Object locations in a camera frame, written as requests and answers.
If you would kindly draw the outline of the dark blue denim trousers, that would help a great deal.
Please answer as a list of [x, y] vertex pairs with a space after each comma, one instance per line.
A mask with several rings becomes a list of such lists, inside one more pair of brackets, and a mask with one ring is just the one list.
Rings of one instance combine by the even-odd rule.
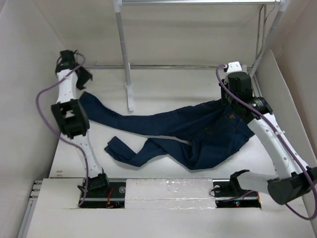
[[116, 136], [105, 147], [113, 159], [135, 167], [154, 157], [170, 155], [190, 170], [211, 169], [238, 152], [254, 136], [221, 100], [150, 116], [120, 115], [87, 92], [79, 101], [89, 120], [148, 137], [138, 153]]

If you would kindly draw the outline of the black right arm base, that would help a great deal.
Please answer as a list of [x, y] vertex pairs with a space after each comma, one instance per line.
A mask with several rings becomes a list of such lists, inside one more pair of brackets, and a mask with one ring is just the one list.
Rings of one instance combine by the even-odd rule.
[[233, 173], [229, 179], [213, 179], [209, 195], [215, 199], [216, 208], [261, 208], [259, 194], [244, 190], [238, 183], [238, 176], [249, 170]]

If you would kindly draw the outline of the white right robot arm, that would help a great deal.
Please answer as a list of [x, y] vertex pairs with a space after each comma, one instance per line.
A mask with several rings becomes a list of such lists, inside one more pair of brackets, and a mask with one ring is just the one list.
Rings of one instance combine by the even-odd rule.
[[246, 190], [266, 193], [279, 205], [309, 193], [317, 183], [317, 169], [311, 168], [295, 152], [263, 97], [255, 97], [250, 76], [232, 72], [221, 81], [221, 98], [230, 105], [258, 137], [272, 160], [273, 175], [242, 170], [231, 175], [230, 192], [241, 195]]

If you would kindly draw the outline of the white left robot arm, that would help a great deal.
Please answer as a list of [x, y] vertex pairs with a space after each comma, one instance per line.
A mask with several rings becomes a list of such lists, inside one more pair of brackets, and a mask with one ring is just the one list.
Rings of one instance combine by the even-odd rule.
[[59, 82], [58, 99], [51, 110], [60, 132], [78, 150], [85, 166], [86, 184], [79, 188], [90, 195], [103, 197], [110, 192], [109, 180], [91, 146], [88, 116], [77, 96], [77, 91], [85, 89], [85, 84], [93, 76], [77, 62], [77, 54], [72, 50], [60, 52], [55, 68]]

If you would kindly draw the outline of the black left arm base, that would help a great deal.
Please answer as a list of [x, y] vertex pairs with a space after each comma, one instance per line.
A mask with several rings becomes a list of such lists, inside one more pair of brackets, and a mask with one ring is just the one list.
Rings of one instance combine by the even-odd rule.
[[88, 179], [78, 185], [81, 192], [78, 206], [80, 208], [120, 209], [125, 206], [127, 179], [110, 178], [106, 180], [105, 175]]

